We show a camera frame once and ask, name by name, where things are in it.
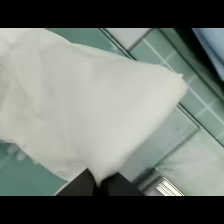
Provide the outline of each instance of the white cloth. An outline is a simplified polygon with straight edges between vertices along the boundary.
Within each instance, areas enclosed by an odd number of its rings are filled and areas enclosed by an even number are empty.
[[[186,90],[160,65],[0,29],[0,138],[66,180],[86,167],[97,183],[115,173]]]

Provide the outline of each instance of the light blue object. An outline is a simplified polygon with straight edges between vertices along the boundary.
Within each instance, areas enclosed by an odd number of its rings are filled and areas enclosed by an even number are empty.
[[[224,81],[224,28],[192,28],[222,81]]]

